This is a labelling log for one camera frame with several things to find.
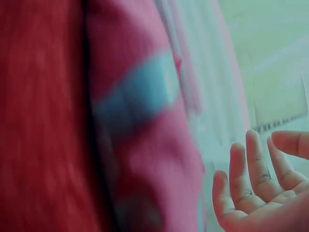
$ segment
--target white curtain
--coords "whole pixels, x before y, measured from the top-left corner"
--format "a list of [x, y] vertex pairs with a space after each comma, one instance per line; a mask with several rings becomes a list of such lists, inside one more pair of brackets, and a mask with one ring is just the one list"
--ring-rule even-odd
[[[251, 58], [248, 51], [255, 55], [258, 54], [259, 49], [267, 50], [267, 43], [256, 44], [256, 46], [253, 44], [250, 47], [250, 38], [245, 36], [246, 33], [252, 33], [249, 31], [251, 27], [257, 27], [255, 33], [262, 29], [261, 24], [254, 22], [254, 19], [259, 17], [260, 21], [263, 21], [262, 12], [253, 13], [252, 11], [257, 1], [179, 0], [176, 2], [190, 47], [203, 106], [202, 113], [191, 114], [189, 121], [206, 168], [208, 231], [220, 232], [222, 230], [216, 223], [211, 202], [212, 176], [215, 170], [228, 172], [231, 144], [233, 142], [244, 144], [245, 132], [250, 127], [264, 126], [266, 131], [261, 133], [261, 139], [264, 150], [267, 152], [267, 137], [275, 129], [309, 129], [308, 116], [302, 116], [284, 124], [285, 119], [290, 116], [296, 116], [299, 112], [308, 113], [309, 23], [307, 23], [307, 33], [298, 34], [298, 37], [291, 40], [293, 43], [290, 46], [283, 44], [280, 38], [277, 38], [276, 43], [282, 43], [281, 48], [266, 55], [263, 62], [255, 63], [254, 57]], [[268, 7], [267, 1], [263, 2], [264, 8]], [[309, 12], [309, 1], [288, 0], [285, 5], [279, 2], [276, 4], [280, 4], [280, 7], [284, 9], [277, 14], [275, 11], [272, 14], [269, 10], [267, 20], [264, 20], [266, 24], [269, 23], [269, 27], [266, 28], [265, 24], [264, 29], [261, 30], [265, 33], [266, 39], [273, 39], [271, 37], [272, 27], [282, 27], [284, 34], [286, 29], [284, 23], [289, 20], [294, 20], [296, 27], [301, 21], [303, 28], [306, 28], [309, 16], [306, 11]], [[292, 15], [295, 13], [292, 12], [291, 6], [295, 4], [303, 8], [304, 13]], [[230, 8], [234, 10], [233, 15], [224, 15]], [[239, 22], [238, 20], [241, 19], [226, 21], [227, 17], [241, 18], [246, 14], [248, 14], [248, 22]], [[267, 95], [263, 94], [263, 85], [268, 84], [267, 88], [272, 87], [267, 82], [267, 80], [272, 80], [267, 79], [267, 75], [270, 74], [279, 79], [279, 85], [274, 86], [277, 92], [272, 91]], [[292, 83], [296, 87], [289, 90], [288, 87], [291, 87]], [[292, 104], [290, 111], [286, 111], [285, 106], [291, 102], [300, 106]], [[272, 121], [281, 122], [280, 126], [273, 127]], [[290, 158], [290, 160], [296, 170], [309, 176], [308, 168], [306, 168], [307, 162], [296, 158]], [[267, 163], [272, 176], [275, 177], [269, 157]]]

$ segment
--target blue stripe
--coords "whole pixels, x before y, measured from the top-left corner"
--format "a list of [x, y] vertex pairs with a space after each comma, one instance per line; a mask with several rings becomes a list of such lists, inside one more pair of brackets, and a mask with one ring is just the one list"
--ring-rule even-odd
[[203, 194], [200, 194], [200, 197], [198, 199], [198, 205], [197, 205], [197, 227], [198, 232], [204, 232], [205, 226], [204, 226], [204, 200], [203, 200]]
[[140, 64], [107, 97], [94, 104], [94, 116], [112, 138], [134, 130], [173, 104], [179, 91], [172, 53]]

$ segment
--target finger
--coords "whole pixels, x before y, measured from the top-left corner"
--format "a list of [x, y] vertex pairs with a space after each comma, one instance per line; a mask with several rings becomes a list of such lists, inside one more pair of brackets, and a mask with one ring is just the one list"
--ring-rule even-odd
[[246, 213], [235, 209], [227, 176], [222, 171], [216, 171], [213, 176], [212, 202], [219, 225], [226, 231], [235, 228], [239, 220], [247, 216]]
[[230, 162], [230, 191], [236, 209], [250, 214], [265, 202], [258, 196], [253, 195], [251, 184], [247, 175], [245, 148], [238, 143], [231, 147]]
[[308, 180], [302, 174], [294, 171], [285, 154], [274, 146], [271, 138], [268, 138], [267, 145], [277, 179], [284, 190], [292, 190], [303, 181]]
[[266, 165], [259, 135], [250, 130], [246, 135], [247, 162], [253, 191], [266, 203], [283, 192], [279, 183], [271, 179]]
[[308, 131], [276, 131], [271, 138], [280, 151], [309, 160]]

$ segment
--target sleeve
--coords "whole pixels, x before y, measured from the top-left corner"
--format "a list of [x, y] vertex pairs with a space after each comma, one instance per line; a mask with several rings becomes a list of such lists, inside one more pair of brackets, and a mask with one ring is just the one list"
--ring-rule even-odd
[[90, 92], [121, 231], [201, 232], [201, 158], [153, 0], [90, 0]]

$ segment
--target pink fabric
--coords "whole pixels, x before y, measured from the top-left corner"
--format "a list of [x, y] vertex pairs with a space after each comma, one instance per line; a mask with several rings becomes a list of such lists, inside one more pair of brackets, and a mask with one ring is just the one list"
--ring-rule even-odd
[[185, 66], [184, 78], [186, 79], [185, 83], [187, 84], [187, 86], [184, 87], [184, 91], [186, 91], [185, 95], [187, 98], [185, 99], [186, 107], [188, 107], [188, 109], [193, 109], [193, 110], [196, 110], [197, 112], [200, 112], [201, 105], [200, 105], [195, 72], [193, 69], [192, 62], [191, 62], [191, 55], [190, 55], [189, 47], [188, 47], [188, 44], [187, 44], [187, 41], [184, 35], [184, 31], [183, 31], [183, 28], [182, 28], [182, 25], [179, 19], [177, 6], [174, 0], [168, 0], [168, 3], [171, 9], [171, 12], [172, 12], [173, 21], [174, 21], [176, 32], [177, 32], [177, 38], [179, 39], [179, 43], [180, 43], [181, 50], [182, 50], [181, 59]]
[[[128, 72], [149, 57], [169, 52], [170, 47], [152, 0], [90, 0], [88, 10], [90, 81], [96, 107]], [[113, 159], [104, 160], [118, 170], [110, 190], [116, 211], [121, 209], [118, 219], [124, 231], [198, 231], [203, 164], [190, 137], [181, 98], [130, 136], [112, 140], [111, 151]], [[157, 222], [146, 221], [148, 202], [158, 213]], [[122, 214], [127, 208], [129, 224]]]

